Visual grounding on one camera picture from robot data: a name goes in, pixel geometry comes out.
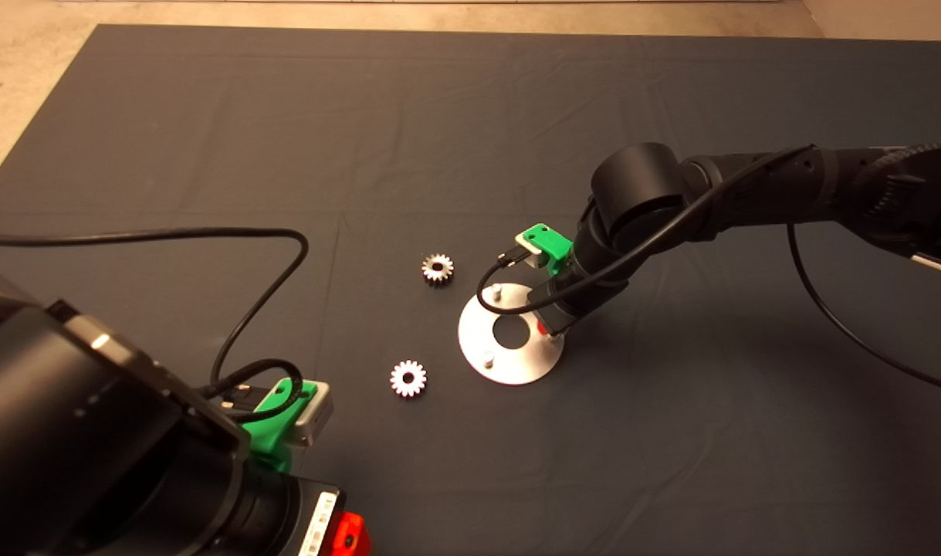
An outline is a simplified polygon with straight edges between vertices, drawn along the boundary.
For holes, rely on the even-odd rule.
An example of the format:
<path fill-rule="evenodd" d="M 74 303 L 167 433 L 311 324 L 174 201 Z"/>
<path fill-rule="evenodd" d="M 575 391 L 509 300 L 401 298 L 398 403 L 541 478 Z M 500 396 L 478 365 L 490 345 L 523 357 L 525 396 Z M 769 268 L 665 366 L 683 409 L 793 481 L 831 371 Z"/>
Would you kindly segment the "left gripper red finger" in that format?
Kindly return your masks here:
<path fill-rule="evenodd" d="M 367 530 L 367 521 L 355 513 L 340 514 L 337 530 L 333 536 L 333 555 L 371 555 L 372 542 Z"/>

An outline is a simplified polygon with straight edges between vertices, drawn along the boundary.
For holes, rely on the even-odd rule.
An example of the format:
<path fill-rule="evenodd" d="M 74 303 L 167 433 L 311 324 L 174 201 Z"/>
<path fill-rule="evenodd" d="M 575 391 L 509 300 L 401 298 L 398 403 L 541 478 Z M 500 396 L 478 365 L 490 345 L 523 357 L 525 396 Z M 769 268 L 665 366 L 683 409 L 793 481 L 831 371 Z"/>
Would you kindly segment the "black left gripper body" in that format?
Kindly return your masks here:
<path fill-rule="evenodd" d="M 332 483 L 263 473 L 243 520 L 244 555 L 332 555 L 347 492 Z"/>

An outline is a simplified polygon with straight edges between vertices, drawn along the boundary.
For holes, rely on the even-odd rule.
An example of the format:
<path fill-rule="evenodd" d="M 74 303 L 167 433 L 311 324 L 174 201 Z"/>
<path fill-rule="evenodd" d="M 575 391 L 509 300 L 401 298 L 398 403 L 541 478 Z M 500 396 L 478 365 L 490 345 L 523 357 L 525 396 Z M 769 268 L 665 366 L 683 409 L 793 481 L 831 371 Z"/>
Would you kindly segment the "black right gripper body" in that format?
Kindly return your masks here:
<path fill-rule="evenodd" d="M 587 278 L 587 275 L 589 273 L 584 271 L 581 264 L 573 258 L 568 258 L 560 267 L 558 274 L 549 278 L 547 282 L 533 292 L 533 300 L 535 303 L 545 300 L 576 283 L 582 282 L 584 278 Z M 551 305 L 535 310 L 534 314 L 544 327 L 545 332 L 556 337 L 556 335 L 564 334 L 572 325 L 584 319 L 587 314 L 593 313 L 594 310 L 604 306 L 608 300 L 612 300 L 615 296 L 621 294 L 622 291 L 628 288 L 628 285 L 628 279 L 598 281 L 576 294 L 562 300 L 556 300 Z"/>

